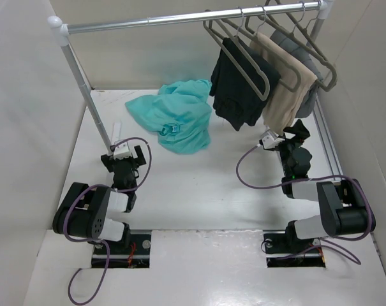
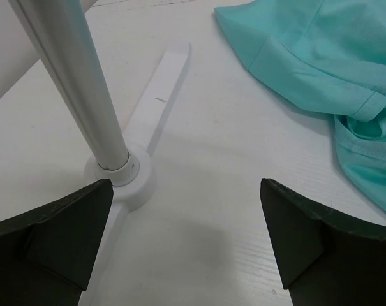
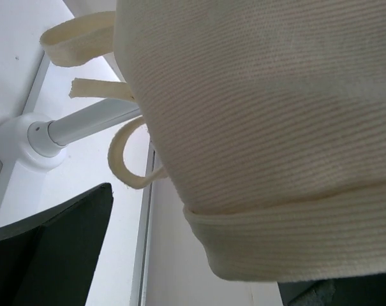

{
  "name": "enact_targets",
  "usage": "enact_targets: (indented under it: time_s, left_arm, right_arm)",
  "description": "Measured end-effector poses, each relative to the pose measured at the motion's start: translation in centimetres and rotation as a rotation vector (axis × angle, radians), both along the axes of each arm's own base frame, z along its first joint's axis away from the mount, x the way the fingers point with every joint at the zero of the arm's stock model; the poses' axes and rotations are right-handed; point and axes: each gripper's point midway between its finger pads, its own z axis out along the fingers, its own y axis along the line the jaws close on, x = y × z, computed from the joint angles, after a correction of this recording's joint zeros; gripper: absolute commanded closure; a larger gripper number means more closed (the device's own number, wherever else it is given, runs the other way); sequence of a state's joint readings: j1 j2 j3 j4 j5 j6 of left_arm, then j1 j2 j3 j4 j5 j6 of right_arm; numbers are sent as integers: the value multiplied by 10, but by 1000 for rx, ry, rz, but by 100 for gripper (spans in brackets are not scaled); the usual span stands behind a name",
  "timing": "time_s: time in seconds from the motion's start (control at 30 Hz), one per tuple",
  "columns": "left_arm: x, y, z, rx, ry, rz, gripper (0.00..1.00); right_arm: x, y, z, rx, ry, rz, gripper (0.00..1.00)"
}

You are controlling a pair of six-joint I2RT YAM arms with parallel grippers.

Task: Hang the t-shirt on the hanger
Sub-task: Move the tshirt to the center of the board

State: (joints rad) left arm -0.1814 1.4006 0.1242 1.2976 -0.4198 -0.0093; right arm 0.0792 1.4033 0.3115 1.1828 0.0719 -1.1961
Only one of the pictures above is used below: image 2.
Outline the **teal t shirt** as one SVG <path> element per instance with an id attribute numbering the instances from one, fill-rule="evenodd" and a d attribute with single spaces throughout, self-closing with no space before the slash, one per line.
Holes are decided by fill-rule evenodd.
<path id="1" fill-rule="evenodd" d="M 214 14 L 253 77 L 333 116 L 341 169 L 386 212 L 386 1 L 252 1 Z"/>

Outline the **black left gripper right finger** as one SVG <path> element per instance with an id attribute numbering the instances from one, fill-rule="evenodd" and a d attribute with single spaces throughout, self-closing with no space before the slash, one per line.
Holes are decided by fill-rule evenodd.
<path id="1" fill-rule="evenodd" d="M 293 305 L 386 305 L 386 226 L 263 178 L 260 200 Z"/>

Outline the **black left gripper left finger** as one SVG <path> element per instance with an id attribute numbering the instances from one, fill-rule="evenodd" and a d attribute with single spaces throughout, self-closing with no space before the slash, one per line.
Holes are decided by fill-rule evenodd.
<path id="1" fill-rule="evenodd" d="M 78 305 L 112 205 L 101 179 L 0 221 L 0 305 Z"/>

